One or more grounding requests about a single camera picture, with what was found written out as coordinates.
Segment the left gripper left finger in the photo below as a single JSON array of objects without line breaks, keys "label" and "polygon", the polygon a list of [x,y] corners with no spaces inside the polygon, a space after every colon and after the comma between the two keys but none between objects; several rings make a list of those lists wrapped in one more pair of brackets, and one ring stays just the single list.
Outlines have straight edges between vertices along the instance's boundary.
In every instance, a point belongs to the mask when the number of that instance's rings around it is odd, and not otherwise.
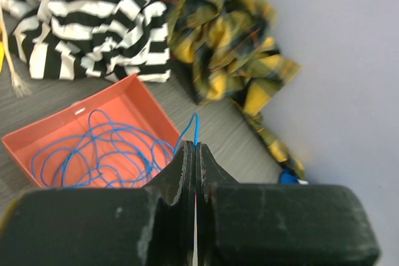
[{"label": "left gripper left finger", "polygon": [[195,147],[141,188],[36,189],[1,224],[2,265],[191,265]]}]

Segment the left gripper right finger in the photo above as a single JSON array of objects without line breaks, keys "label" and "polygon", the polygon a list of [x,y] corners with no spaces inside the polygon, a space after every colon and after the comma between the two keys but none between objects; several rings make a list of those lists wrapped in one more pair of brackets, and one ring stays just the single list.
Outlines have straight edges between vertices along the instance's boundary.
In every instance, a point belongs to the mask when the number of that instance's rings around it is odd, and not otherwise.
[{"label": "left gripper right finger", "polygon": [[374,265],[381,249],[344,186],[239,183],[196,147],[199,265]]}]

